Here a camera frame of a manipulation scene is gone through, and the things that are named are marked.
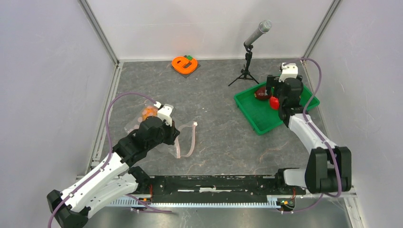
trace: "microphone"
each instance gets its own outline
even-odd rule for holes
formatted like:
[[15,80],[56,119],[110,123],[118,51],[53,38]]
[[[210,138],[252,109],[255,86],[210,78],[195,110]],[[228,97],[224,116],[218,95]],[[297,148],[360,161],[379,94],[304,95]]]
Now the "microphone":
[[250,46],[252,45],[253,42],[255,42],[261,35],[267,33],[271,29],[271,21],[270,20],[264,20],[262,21],[258,28],[252,33],[252,35],[245,40],[243,43],[245,46]]

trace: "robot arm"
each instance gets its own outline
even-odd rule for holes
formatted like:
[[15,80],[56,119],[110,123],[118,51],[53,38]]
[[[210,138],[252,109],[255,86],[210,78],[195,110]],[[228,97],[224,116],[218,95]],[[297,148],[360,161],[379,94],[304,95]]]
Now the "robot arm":
[[338,147],[312,122],[309,114],[303,114],[299,104],[304,89],[302,76],[298,76],[295,64],[281,65],[281,75],[268,76],[266,91],[279,101],[278,115],[286,127],[293,131],[309,152],[306,169],[280,169],[276,174],[283,185],[300,186],[311,193],[337,191],[336,170],[328,146],[336,156],[342,191],[351,189],[351,152]]
[[[155,146],[161,143],[174,144],[180,132],[175,128],[171,118],[173,107],[167,104],[162,106],[160,103],[155,106],[159,108],[157,116],[148,117],[141,122],[139,129],[120,139],[113,147],[111,159],[104,168],[102,166],[107,158],[77,183],[63,191],[53,190],[47,195],[52,212],[59,203],[70,196],[55,214],[61,227],[81,228],[102,207],[125,194],[136,191],[139,186],[136,174],[141,168],[129,168],[146,157]],[[114,177],[127,170],[129,170],[127,174],[112,181]],[[73,194],[72,191],[81,184],[84,185]]]

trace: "white wall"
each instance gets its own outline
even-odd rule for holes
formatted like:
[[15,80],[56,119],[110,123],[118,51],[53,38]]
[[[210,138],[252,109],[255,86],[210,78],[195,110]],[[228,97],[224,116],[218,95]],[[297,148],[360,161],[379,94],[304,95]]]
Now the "white wall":
[[76,0],[1,1],[0,29],[0,227],[43,228],[46,195],[85,170],[114,66]]
[[300,57],[332,0],[89,0],[120,59],[244,58],[243,42],[266,19],[255,57]]
[[[345,0],[313,51],[328,134],[353,156],[369,228],[401,227],[403,2]],[[317,69],[308,65],[317,82]]]

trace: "red apple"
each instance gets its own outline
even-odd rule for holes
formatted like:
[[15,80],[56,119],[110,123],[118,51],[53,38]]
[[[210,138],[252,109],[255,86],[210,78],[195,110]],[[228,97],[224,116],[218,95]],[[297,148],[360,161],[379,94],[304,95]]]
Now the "red apple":
[[260,87],[258,90],[255,92],[255,98],[261,101],[266,101],[270,98],[269,95],[266,94],[266,87]]

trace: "cable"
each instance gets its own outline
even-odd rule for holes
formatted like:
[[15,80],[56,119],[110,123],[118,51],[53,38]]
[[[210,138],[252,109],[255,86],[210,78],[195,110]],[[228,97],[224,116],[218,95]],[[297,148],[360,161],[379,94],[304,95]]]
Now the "cable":
[[320,202],[320,200],[322,199],[322,197],[323,197],[323,193],[320,194],[320,196],[319,196],[319,198],[317,199],[317,201],[316,201],[315,203],[311,204],[309,207],[306,207],[306,208],[303,208],[303,209],[299,209],[299,210],[293,210],[293,211],[283,211],[283,212],[281,212],[281,213],[282,213],[282,214],[293,214],[293,213],[296,213],[296,212],[306,211],[306,210],[311,209],[311,208],[313,208],[314,206],[316,206],[316,205]]
[[70,198],[70,195],[72,194],[74,196],[74,193],[76,193],[80,188],[82,188],[86,183],[88,183],[90,180],[92,180],[97,174],[99,174],[101,172],[101,169],[104,169],[105,166],[108,165],[109,161],[112,158],[112,139],[111,139],[111,134],[109,132],[109,112],[111,111],[112,105],[122,96],[126,96],[126,95],[139,95],[142,96],[148,100],[150,100],[152,103],[156,104],[157,102],[150,98],[147,95],[141,94],[141,93],[136,93],[136,92],[128,92],[128,93],[122,93],[120,95],[118,95],[115,99],[113,99],[113,101],[111,101],[111,103],[108,106],[108,109],[106,110],[106,116],[105,116],[105,128],[106,128],[106,135],[108,137],[108,143],[109,143],[109,152],[107,155],[107,159],[105,161],[105,163],[101,166],[100,169],[98,169],[96,172],[94,172],[90,177],[88,177],[88,179],[86,179],[85,181],[83,181],[80,185],[78,185],[74,190],[71,191],[71,193],[69,195],[67,195],[57,206],[56,208],[53,210],[52,215],[49,218],[48,221],[48,228],[51,228],[52,226],[52,220],[55,217],[57,211],[60,209],[60,207]]
[[[192,144],[190,146],[190,150],[186,155],[184,155],[182,157],[187,158],[193,153],[194,145],[196,143],[196,126],[197,126],[197,122],[193,122],[191,126],[182,125],[182,126],[178,127],[178,131],[182,131],[182,129],[185,128],[185,127],[191,127],[192,128]],[[176,139],[175,139],[175,147],[176,147],[176,158],[181,158],[181,147],[179,146],[179,136],[176,137]]]
[[291,200],[295,199],[296,196],[297,196],[297,192],[295,191],[295,188],[292,188],[292,198],[291,198]]
[[137,212],[139,212],[139,213],[155,213],[155,214],[160,214],[160,212],[158,212],[158,211],[153,211],[153,210],[136,210]]
[[337,194],[336,194],[336,195],[332,195],[332,194],[326,193],[326,195],[328,195],[328,196],[330,196],[330,197],[339,197],[339,196],[341,195],[341,179],[340,179],[339,167],[338,167],[338,164],[337,164],[337,161],[336,161],[335,153],[334,153],[332,147],[330,146],[330,144],[329,144],[328,142],[326,142],[326,140],[325,140],[325,138],[322,136],[322,134],[314,127],[314,125],[313,125],[311,122],[308,121],[307,114],[305,113],[305,112],[307,111],[308,105],[309,105],[309,104],[311,103],[311,101],[314,99],[314,97],[315,97],[317,91],[319,90],[319,86],[320,86],[320,83],[321,83],[321,81],[322,81],[322,69],[320,68],[319,64],[318,64],[315,60],[313,60],[313,59],[311,59],[311,58],[305,58],[305,57],[297,58],[297,59],[291,60],[291,61],[289,61],[289,62],[286,62],[284,65],[287,65],[287,64],[290,64],[290,63],[295,63],[295,62],[297,62],[297,61],[302,61],[302,60],[309,60],[309,61],[313,62],[313,63],[317,66],[317,69],[318,69],[318,71],[319,71],[319,80],[318,80],[318,82],[317,82],[316,89],[315,89],[315,91],[313,92],[313,94],[312,94],[312,96],[310,97],[310,99],[308,100],[307,104],[304,106],[304,110],[302,111],[302,115],[303,115],[305,121],[307,122],[307,124],[309,125],[309,127],[315,132],[315,134],[320,138],[320,140],[322,140],[322,142],[323,142],[323,143],[326,145],[326,147],[329,149],[330,156],[332,157],[332,161],[333,161],[333,164],[334,164],[334,166],[335,166],[336,179],[337,179]]
[[132,196],[130,194],[127,194],[126,196],[128,196],[130,198],[133,198],[134,200],[136,200],[141,205],[145,206],[148,209],[153,210],[154,213],[165,213],[165,214],[171,214],[172,213],[172,211],[170,211],[170,210],[158,210],[156,208],[152,208],[152,207],[148,206],[147,204],[145,204],[144,202],[142,202],[141,200],[139,200],[138,198],[136,198],[136,197],[134,197],[134,196]]
[[293,203],[293,206],[291,206],[290,204],[284,204],[283,206],[288,209],[294,210],[295,206],[297,205],[297,199],[290,200],[290,202]]
[[[322,136],[322,134],[313,126],[312,123],[308,122],[308,117],[307,117],[307,115],[306,115],[306,113],[305,113],[305,112],[307,111],[308,105],[309,105],[309,104],[311,103],[311,101],[314,99],[316,93],[317,93],[318,90],[319,90],[319,86],[320,86],[320,83],[321,83],[321,81],[322,81],[322,69],[320,68],[319,64],[318,64],[315,60],[313,60],[313,59],[311,59],[311,58],[305,58],[305,57],[293,59],[293,60],[291,60],[291,61],[286,62],[284,65],[288,65],[288,64],[290,64],[290,63],[295,63],[295,62],[303,61],[303,60],[311,61],[311,62],[313,62],[313,63],[317,66],[317,69],[318,69],[318,71],[319,71],[319,80],[318,80],[318,83],[317,83],[317,86],[316,86],[315,91],[313,92],[312,96],[311,96],[310,99],[308,100],[307,104],[304,106],[304,110],[303,110],[303,112],[302,112],[302,115],[303,115],[305,121],[308,123],[309,127],[315,132],[315,134],[324,142],[325,146],[329,149],[330,156],[332,157],[333,164],[335,165],[336,178],[337,178],[337,194],[336,194],[336,195],[331,195],[331,194],[326,193],[326,195],[328,195],[328,196],[330,196],[330,197],[339,197],[339,196],[341,195],[341,179],[340,179],[339,167],[338,167],[338,165],[337,165],[335,153],[334,153],[332,147],[330,146],[330,144],[325,141],[325,139],[324,139],[324,137]],[[323,193],[320,194],[320,196],[319,196],[319,198],[317,199],[317,201],[316,201],[315,203],[313,203],[312,205],[310,205],[309,207],[306,207],[306,208],[303,208],[303,209],[299,209],[299,210],[294,210],[294,211],[283,211],[283,212],[281,212],[281,213],[282,213],[282,214],[283,214],[283,213],[285,213],[285,214],[293,214],[293,213],[296,213],[296,212],[303,212],[303,211],[305,211],[305,210],[308,210],[308,209],[310,209],[310,208],[313,208],[314,206],[316,206],[316,205],[321,201],[321,199],[323,198],[323,195],[324,195]]]

